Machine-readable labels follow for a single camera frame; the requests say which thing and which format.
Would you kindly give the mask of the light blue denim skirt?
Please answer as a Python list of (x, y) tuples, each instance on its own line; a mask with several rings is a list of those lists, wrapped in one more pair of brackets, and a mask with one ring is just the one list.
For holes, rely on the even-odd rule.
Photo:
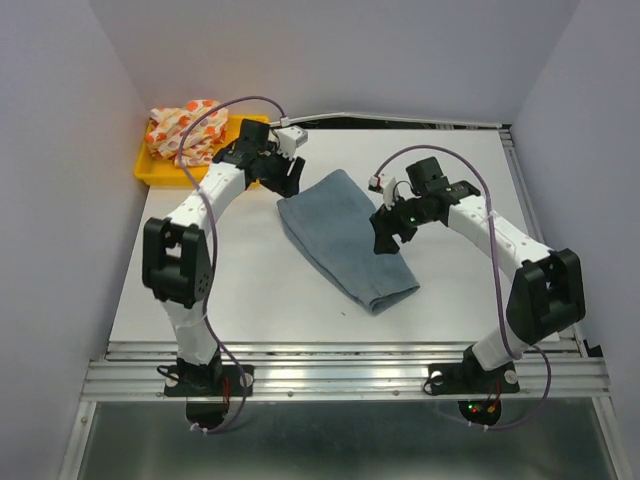
[(420, 284), (399, 254), (377, 255), (369, 218), (373, 202), (342, 169), (277, 202), (285, 236), (329, 283), (378, 315)]

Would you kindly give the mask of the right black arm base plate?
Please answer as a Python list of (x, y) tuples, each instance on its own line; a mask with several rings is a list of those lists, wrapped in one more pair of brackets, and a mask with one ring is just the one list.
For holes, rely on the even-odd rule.
[(513, 394), (520, 385), (513, 362), (491, 371), (462, 363), (432, 363), (423, 390), (432, 396)]

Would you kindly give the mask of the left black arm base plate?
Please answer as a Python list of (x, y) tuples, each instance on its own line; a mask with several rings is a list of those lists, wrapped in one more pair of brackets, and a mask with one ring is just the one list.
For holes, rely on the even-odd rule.
[(188, 397), (242, 397), (244, 388), (247, 396), (253, 395), (254, 366), (243, 365), (244, 376), (240, 375), (235, 365), (223, 364), (220, 379), (215, 385), (193, 386), (187, 381), (177, 381), (178, 367), (176, 365), (161, 365), (160, 370), (167, 372), (169, 377), (164, 377), (163, 395), (169, 398)]

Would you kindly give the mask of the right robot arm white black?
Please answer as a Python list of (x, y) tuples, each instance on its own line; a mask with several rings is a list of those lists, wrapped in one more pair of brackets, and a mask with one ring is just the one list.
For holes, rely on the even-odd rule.
[(408, 199), (397, 192), (392, 177), (377, 172), (369, 180), (370, 190), (383, 197), (370, 218), (375, 253), (396, 254), (420, 226), (439, 222), (486, 254), (494, 276), (511, 283), (509, 297), (498, 301), (498, 327), (468, 347), (460, 362), (433, 365), (426, 393), (487, 393), (495, 387), (518, 391), (514, 360), (586, 315), (579, 256), (530, 238), (492, 210), (488, 195), (471, 183), (450, 182), (434, 157), (408, 166), (406, 173), (412, 192)]

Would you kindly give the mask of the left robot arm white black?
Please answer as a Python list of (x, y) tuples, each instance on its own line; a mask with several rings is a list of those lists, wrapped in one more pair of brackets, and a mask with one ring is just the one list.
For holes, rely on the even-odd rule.
[(178, 346), (175, 364), (158, 369), (166, 396), (216, 396), (227, 386), (204, 312), (214, 280), (216, 222), (254, 182), (283, 198), (297, 194), (305, 161), (296, 151), (307, 139), (298, 126), (271, 129), (243, 120), (238, 138), (215, 155), (184, 202), (145, 223), (142, 281), (167, 313)]

